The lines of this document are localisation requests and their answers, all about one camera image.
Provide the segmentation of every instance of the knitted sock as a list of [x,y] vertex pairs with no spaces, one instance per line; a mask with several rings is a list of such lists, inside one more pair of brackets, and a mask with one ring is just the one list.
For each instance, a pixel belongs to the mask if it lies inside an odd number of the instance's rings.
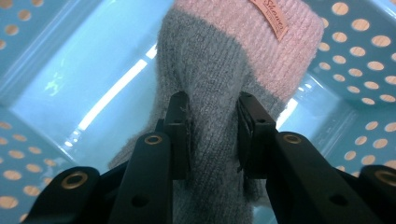
[[[240,91],[255,95],[276,119],[313,59],[320,18],[300,0],[278,0],[289,30],[279,42],[247,0],[176,0],[158,39],[158,90],[150,124],[170,96],[185,91],[191,107],[191,179],[174,184],[175,223],[251,223],[251,200],[268,202],[262,181],[248,181],[236,155]],[[128,160],[137,135],[110,163]]]

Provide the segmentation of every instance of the basket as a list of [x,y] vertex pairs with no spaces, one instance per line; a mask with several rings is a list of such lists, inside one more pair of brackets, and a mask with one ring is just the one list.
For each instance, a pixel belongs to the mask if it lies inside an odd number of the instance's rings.
[[[396,168],[395,1],[305,2],[325,34],[278,129],[305,135],[353,175],[368,164]],[[24,220],[65,169],[105,172],[148,122],[171,4],[0,0],[0,223]],[[276,222],[270,209],[254,213],[255,223]]]

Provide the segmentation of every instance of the blue basket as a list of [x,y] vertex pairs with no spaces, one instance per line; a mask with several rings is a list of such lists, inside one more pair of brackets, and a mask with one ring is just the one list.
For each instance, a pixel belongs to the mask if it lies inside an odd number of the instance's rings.
[[[396,6],[305,1],[325,35],[278,129],[305,135],[353,175],[367,164],[396,168]],[[0,0],[0,223],[23,220],[62,170],[105,172],[145,126],[171,4]],[[255,223],[269,222],[257,207]]]

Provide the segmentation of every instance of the clothing tag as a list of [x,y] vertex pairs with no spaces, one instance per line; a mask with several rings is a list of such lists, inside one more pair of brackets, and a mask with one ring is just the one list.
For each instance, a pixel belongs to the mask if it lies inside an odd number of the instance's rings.
[[250,2],[256,5],[264,14],[265,18],[270,22],[277,40],[281,41],[288,31],[288,24],[276,0],[250,0]]

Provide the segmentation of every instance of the fabric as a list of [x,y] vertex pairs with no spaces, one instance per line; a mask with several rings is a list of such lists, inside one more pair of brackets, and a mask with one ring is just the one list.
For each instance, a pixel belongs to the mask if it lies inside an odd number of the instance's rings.
[[110,163],[127,161],[134,142],[152,132],[178,91],[190,98],[191,179],[174,183],[175,223],[251,223],[252,202],[269,205],[264,182],[237,173],[240,91],[276,119],[314,58],[321,19],[300,0],[279,0],[289,30],[278,41],[248,0],[176,0],[158,37],[158,89],[150,124]]

